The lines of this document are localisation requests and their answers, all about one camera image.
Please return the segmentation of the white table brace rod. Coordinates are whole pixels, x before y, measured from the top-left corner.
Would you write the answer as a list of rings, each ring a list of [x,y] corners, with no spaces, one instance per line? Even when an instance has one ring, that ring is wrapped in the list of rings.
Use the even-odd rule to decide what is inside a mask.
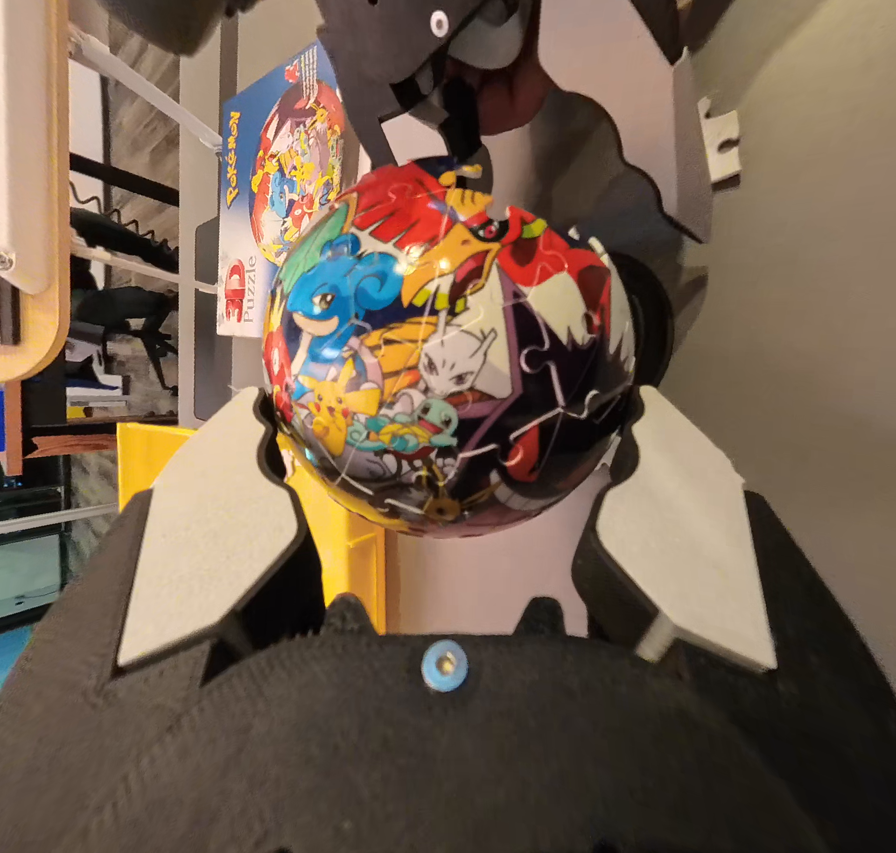
[[[109,51],[103,42],[80,30],[72,23],[69,24],[68,41],[69,57],[74,62],[124,85],[137,97],[172,119],[182,130],[190,133],[207,149],[216,155],[221,154],[222,138],[218,131],[212,130],[174,98],[119,59]]]
[[[112,254],[99,247],[88,247],[85,244],[74,242],[71,245],[71,253],[73,256],[87,261],[101,263],[110,268],[127,271],[135,275],[158,279],[176,287],[185,285],[208,295],[216,295],[218,291],[218,287],[215,284],[207,284],[188,277],[185,278],[161,268],[153,267],[140,260],[135,261],[129,257]]]

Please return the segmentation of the colourful puzzle ball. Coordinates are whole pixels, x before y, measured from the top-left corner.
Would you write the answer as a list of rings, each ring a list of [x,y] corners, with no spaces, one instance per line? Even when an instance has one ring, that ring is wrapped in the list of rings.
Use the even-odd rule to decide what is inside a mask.
[[[413,536],[521,524],[609,473],[635,371],[596,238],[491,214],[475,167],[389,165],[331,202],[273,282],[279,430],[330,496]]]

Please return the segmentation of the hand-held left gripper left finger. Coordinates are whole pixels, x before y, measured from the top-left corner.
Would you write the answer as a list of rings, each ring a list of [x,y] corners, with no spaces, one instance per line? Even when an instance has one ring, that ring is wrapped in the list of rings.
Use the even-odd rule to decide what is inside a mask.
[[[264,391],[244,388],[153,482],[119,668],[213,638],[247,654],[320,628],[321,561],[276,429]]]

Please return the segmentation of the yellow plastic bin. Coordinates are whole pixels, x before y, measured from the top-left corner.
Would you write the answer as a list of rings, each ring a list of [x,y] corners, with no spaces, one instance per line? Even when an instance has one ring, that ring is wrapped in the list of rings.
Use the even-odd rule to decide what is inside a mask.
[[[134,495],[149,489],[195,430],[174,425],[120,423],[118,426],[118,503],[123,510]],[[298,494],[320,558],[326,604],[351,593],[364,604],[375,631],[387,631],[386,531],[330,498],[306,466],[278,445],[289,462],[286,483]]]

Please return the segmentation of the black office chair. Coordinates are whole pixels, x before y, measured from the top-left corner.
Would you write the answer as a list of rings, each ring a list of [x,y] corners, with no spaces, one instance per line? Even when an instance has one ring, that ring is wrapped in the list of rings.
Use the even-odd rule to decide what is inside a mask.
[[[140,341],[161,388],[171,396],[177,387],[169,385],[162,369],[162,358],[178,355],[172,336],[162,325],[177,311],[177,296],[143,287],[106,287],[95,290],[77,289],[72,293],[72,330],[86,327],[98,329],[100,362],[109,359],[108,342],[115,336]]]

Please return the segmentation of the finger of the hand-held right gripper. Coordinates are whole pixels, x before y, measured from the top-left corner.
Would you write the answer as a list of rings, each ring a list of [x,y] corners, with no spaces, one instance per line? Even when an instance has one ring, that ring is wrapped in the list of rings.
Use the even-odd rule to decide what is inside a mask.
[[[392,90],[404,111],[385,120],[382,129],[396,163],[459,167],[467,188],[491,194],[494,168],[480,136],[473,86],[458,77],[435,84],[412,76]]]
[[[706,242],[711,175],[687,49],[670,63],[631,0],[541,0],[539,60],[555,85],[606,112],[623,163],[672,224]]]

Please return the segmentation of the blue puzzle box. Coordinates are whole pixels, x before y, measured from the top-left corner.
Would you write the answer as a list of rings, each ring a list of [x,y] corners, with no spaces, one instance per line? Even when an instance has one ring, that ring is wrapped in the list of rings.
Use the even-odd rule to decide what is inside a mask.
[[[259,339],[277,271],[355,182],[359,144],[318,40],[230,98],[221,125],[217,332]]]

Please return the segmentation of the white puzzle piece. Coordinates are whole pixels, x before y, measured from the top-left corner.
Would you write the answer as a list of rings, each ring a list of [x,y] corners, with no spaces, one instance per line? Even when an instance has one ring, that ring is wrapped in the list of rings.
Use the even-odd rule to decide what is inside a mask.
[[[698,103],[700,127],[712,186],[738,177],[742,171],[740,157],[741,129],[738,112],[713,111],[710,97]]]

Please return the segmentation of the black round ball stand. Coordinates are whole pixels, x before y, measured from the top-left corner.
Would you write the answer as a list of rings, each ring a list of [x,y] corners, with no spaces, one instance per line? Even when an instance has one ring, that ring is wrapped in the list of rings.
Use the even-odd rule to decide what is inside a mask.
[[[635,338],[634,382],[658,387],[676,341],[673,305],[654,271],[627,254],[611,254],[628,297]]]

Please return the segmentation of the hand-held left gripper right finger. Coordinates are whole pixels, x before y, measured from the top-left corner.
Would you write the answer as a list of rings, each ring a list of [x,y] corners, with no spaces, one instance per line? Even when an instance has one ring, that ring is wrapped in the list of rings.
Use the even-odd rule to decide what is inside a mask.
[[[775,670],[743,478],[656,388],[630,402],[573,560],[589,626],[651,663],[684,644]]]

